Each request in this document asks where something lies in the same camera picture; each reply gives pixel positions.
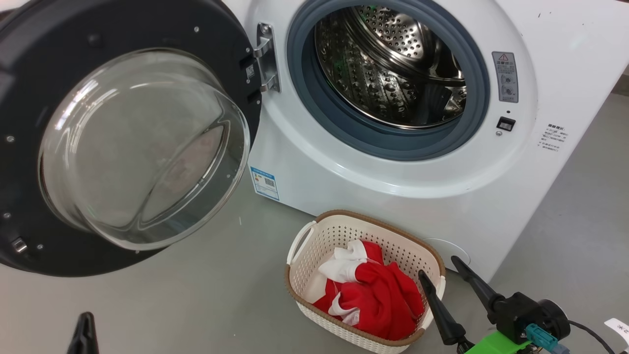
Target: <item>floor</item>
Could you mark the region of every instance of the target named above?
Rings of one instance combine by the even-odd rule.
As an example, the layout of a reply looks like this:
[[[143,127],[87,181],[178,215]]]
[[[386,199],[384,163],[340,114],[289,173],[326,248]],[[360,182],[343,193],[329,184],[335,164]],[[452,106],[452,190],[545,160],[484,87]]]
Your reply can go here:
[[[492,281],[504,295],[556,301],[620,352],[603,322],[629,322],[629,97],[611,95]],[[306,319],[284,287],[284,259],[310,215],[241,183],[202,231],[140,264],[90,278],[0,267],[0,353],[64,353],[92,311],[101,354],[367,353]],[[484,309],[456,274],[444,303],[478,341]],[[575,354],[603,353],[575,329]],[[436,327],[407,353],[454,353]]]
[[[629,96],[629,75],[624,74],[620,76],[620,79],[611,90],[611,93],[621,94],[623,96]]]

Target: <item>clothes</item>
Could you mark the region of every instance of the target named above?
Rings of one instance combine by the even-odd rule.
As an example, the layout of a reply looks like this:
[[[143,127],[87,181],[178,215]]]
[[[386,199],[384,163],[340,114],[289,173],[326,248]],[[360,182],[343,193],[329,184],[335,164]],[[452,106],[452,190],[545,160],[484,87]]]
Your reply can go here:
[[[350,326],[388,340],[413,334],[424,313],[417,285],[396,263],[384,265],[375,243],[354,240],[336,248],[319,267],[328,281],[318,309]]]

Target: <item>washing machine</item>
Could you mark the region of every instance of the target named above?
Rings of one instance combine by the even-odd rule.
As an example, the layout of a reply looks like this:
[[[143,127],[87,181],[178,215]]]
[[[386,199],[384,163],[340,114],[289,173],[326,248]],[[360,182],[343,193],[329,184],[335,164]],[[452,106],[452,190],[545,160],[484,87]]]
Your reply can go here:
[[[629,60],[629,4],[611,0],[32,0],[2,16],[0,261],[68,277],[155,255],[251,178],[489,280]]]

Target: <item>white wall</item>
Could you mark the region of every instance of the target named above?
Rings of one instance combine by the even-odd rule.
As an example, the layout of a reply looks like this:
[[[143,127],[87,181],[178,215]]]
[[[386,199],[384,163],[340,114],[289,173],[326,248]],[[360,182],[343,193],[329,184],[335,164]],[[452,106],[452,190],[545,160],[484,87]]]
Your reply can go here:
[[[26,0],[0,0],[0,11],[18,8],[25,2]]]

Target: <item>door latch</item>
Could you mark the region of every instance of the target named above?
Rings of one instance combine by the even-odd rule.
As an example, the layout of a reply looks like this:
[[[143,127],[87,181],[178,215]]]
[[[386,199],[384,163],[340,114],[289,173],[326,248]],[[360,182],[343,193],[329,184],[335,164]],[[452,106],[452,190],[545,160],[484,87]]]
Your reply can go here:
[[[270,89],[282,92],[279,84],[279,73],[277,71],[277,54],[273,26],[267,23],[258,23],[258,43],[253,50],[253,56],[258,59],[260,75],[262,76],[261,92]]]
[[[15,241],[13,241],[11,245],[13,245],[13,249],[15,249],[18,254],[21,254],[28,249],[26,242],[24,242],[21,237],[15,239]]]

